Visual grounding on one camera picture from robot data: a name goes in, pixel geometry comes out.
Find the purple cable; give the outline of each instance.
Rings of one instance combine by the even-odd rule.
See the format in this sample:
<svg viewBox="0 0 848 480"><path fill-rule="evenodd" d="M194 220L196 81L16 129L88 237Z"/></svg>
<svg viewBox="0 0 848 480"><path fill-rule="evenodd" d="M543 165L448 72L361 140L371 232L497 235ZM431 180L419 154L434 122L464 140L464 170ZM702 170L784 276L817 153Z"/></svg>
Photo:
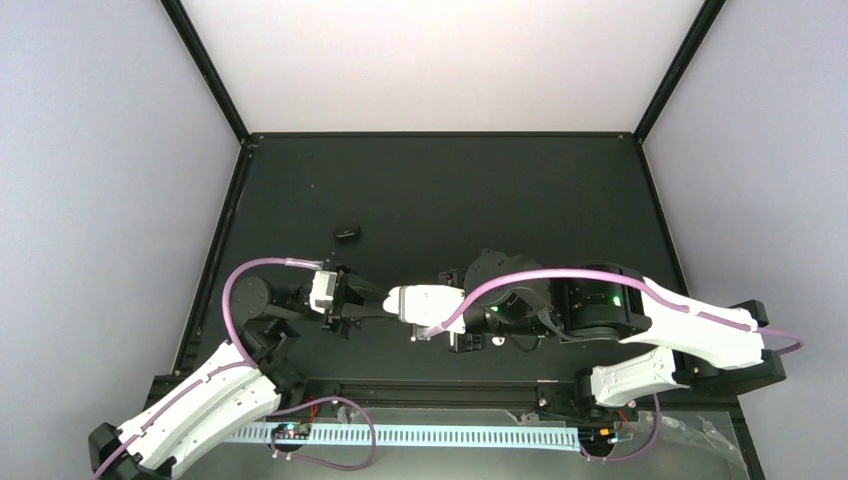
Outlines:
<svg viewBox="0 0 848 480"><path fill-rule="evenodd" d="M372 463L374 463L374 456L377 453L377 431L374 429L374 421L371 420L371 417L368 415L368 412L366 412L364 408L359 406L359 404L354 402L353 400L348 400L347 398L336 397L336 396L321 397L317 400L312 400L312 401L306 402L302 405L298 405L296 407L287 408L285 410L278 410L274 413L269 414L268 416L269 417L277 417L277 416L280 416L280 415L288 415L290 413L298 412L300 410L309 408L313 405L318 405L318 404L321 404L321 403L333 402L333 401L336 401L336 402L339 402L339 403L344 403L345 405L349 405L349 406L355 408L359 413L362 414L363 417L365 417L365 422L368 424L368 430L371 431L371 450L368 452L368 458L366 458L359 465L339 465L338 463L328 462L326 460L321 460L320 458L310 457L309 455L303 455L302 453L286 453L286 456L287 456L287 458L291 457L291 458L296 458L298 460L305 460L307 462L314 463L316 465L321 465L322 467L328 467L328 468L332 468L334 470L341 470L343 472L354 472L356 470L362 470L363 468L366 468L369 465L371 465ZM277 439L278 438L279 438L279 435L275 435L274 438L271 439L271 448L274 450L275 454L279 452L279 450L277 450Z"/></svg>
<svg viewBox="0 0 848 480"><path fill-rule="evenodd" d="M221 313L224 315L224 326L227 327L227 335L230 337L230 341L233 345L235 345L236 350L238 350L242 358L248 362L248 365L254 368L256 368L256 362L250 358L250 355L248 355L244 345L241 344L241 340L238 338L238 331L236 331L236 327L233 324L233 315L230 311L230 295L233 292L233 286L235 285L238 277L245 271L260 265L283 265L286 267L305 268L308 270L321 270L321 262L317 261L303 260L299 258L268 257L257 258L256 260L243 263L233 270L233 272L230 273L230 276L227 277L227 281L224 283L224 293L221 295Z"/></svg>
<svg viewBox="0 0 848 480"><path fill-rule="evenodd" d="M219 373L226 372L227 370L230 370L232 368L249 367L249 366L250 365L247 362L243 362L243 361L242 362L230 363L230 364L223 365L221 367L218 367L218 368L212 370L211 372L209 372L209 377L210 378L214 377L215 375L218 375ZM198 386L200 386L202 384L203 384L203 380L199 380L199 379L195 380L188 387L186 387L185 390L182 390L178 394L174 395L174 398L168 400L168 402L165 403L165 405L162 405L162 408L157 410L156 413L154 413L146 422L144 422L144 424L141 426L141 431L144 432L148 428L150 428L153 425L153 423L156 422L156 420L158 420L159 417L161 417L169 408L171 408L181 398L186 396L190 391L194 390L195 388L197 388ZM137 438L138 438L138 435L131 436L130 438L127 439L126 442L124 442L123 444L118 446L118 448L116 448L114 452L112 452L108 457L106 457L106 460L104 460L103 463L100 464L100 466L94 472L94 480L99 480L100 477L103 475L103 472L105 472L106 469L108 469L113 463L115 463L115 460L117 460L118 457L121 456L121 454L126 452L127 449L130 447L130 445Z"/></svg>
<svg viewBox="0 0 848 480"><path fill-rule="evenodd" d="M427 330L424 330L423 335L425 338L430 338L434 335L438 335L444 332L478 298L482 297L491 290L512 283L526 282L528 280L541 280L547 278L581 278L586 280L599 280L602 282L617 283L627 287L635 288L636 290L643 292L644 294L651 297L651 299L666 308L670 308L677 312L689 313L689 307L687 307L686 305L678 305L676 303L664 299L656 291L654 291L654 289L649 287L648 284L635 278L626 277L617 273L599 272L597 270L585 270L580 268L544 268L540 270L530 270L526 272L512 273L509 275L504 275L502 277L489 280L488 282L484 283L483 285L480 285L479 287L475 288L471 293L469 293L465 297L465 300L459 305L456 311L454 311L451 316L448 317L447 320L440 323L439 325L436 325L435 327L430 327ZM736 330L742 330L745 332L750 332L753 330L753 328L749 325L739 324L732 320L728 320L726 318L719 317L710 313L699 312L698 316L705 320L710 320L712 322L716 322L730 328L735 328ZM804 341L803 339L801 339L801 337L789 332L784 332L782 330L766 327L758 328L756 332L761 335L788 338L795 342L794 344L789 345L788 347L783 347L777 350L776 353L780 355L784 353L794 352L804 345Z"/></svg>
<svg viewBox="0 0 848 480"><path fill-rule="evenodd" d="M662 422L662 410L660 410L660 399L659 397L657 397L656 393L653 396L654 407L656 407L656 417L654 418L654 429L651 431L651 438L648 439L648 443L642 445L642 448L636 450L633 453L629 453L627 455L624 455L623 457L614 458L596 457L594 455L589 455L589 452L587 452L586 449L583 448L583 445L580 445L580 453L582 453L583 456L586 457L586 460L602 463L626 462L628 460L633 460L634 458L650 450L650 448L654 446L654 444L657 442L657 439L660 438L660 423Z"/></svg>

